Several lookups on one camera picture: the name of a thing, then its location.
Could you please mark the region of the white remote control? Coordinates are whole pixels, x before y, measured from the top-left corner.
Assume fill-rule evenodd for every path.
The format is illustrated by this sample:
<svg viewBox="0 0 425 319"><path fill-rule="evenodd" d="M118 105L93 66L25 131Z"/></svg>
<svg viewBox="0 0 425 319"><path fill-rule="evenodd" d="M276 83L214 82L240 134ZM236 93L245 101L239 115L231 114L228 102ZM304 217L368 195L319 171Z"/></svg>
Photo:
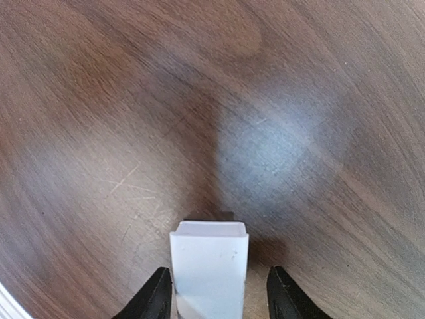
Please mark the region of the white remote control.
<svg viewBox="0 0 425 319"><path fill-rule="evenodd" d="M242 318L249 235L240 221L181 221L170 233L180 318Z"/></svg>

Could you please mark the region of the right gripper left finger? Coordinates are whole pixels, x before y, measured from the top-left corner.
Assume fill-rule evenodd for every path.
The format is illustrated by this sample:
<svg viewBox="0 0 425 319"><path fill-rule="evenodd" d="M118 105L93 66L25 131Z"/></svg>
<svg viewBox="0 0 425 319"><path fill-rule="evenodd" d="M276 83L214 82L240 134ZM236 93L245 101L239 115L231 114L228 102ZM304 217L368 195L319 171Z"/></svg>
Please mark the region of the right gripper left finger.
<svg viewBox="0 0 425 319"><path fill-rule="evenodd" d="M137 294L113 319L170 319L172 280L170 270L159 267Z"/></svg>

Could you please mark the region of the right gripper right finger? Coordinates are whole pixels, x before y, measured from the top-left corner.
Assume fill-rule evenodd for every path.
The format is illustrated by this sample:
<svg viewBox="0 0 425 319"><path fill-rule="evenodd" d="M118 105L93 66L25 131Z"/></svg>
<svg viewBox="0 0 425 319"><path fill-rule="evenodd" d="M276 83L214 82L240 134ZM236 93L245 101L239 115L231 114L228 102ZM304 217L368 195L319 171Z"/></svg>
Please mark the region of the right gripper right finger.
<svg viewBox="0 0 425 319"><path fill-rule="evenodd" d="M331 319L281 266L270 268L266 288L271 319Z"/></svg>

